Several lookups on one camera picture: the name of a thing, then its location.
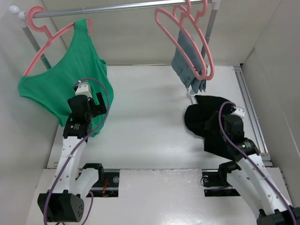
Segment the black t shirt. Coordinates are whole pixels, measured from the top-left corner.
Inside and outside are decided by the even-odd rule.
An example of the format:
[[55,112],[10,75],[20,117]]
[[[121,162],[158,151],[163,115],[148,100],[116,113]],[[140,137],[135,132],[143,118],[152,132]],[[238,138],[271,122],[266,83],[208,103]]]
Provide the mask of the black t shirt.
[[188,130],[204,139],[204,151],[233,160],[220,131],[218,112],[228,100],[223,97],[196,95],[196,104],[187,107],[184,122]]

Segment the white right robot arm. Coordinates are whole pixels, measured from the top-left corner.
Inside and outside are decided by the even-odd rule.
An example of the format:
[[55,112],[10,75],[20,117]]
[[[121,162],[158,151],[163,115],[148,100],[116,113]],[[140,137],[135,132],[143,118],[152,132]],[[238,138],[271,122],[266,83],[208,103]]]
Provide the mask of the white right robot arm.
[[258,225],[298,225],[300,209],[281,194],[266,170],[256,146],[249,139],[233,142],[241,135],[243,122],[237,115],[218,116],[220,132],[234,166],[217,172],[219,183],[233,186],[251,208]]

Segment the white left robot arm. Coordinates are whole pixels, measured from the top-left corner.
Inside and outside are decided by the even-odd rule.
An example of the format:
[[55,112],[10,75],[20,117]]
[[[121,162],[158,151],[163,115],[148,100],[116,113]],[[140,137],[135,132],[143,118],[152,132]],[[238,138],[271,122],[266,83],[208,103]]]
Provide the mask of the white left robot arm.
[[95,133],[93,118],[104,115],[110,108],[102,93],[96,94],[98,103],[92,97],[76,94],[67,102],[71,113],[63,131],[63,146],[52,186],[46,193],[40,193],[37,203],[43,213],[44,224],[80,222],[84,214],[84,199],[90,195],[92,186],[104,182],[101,164],[87,164],[77,173],[83,150],[88,138]]

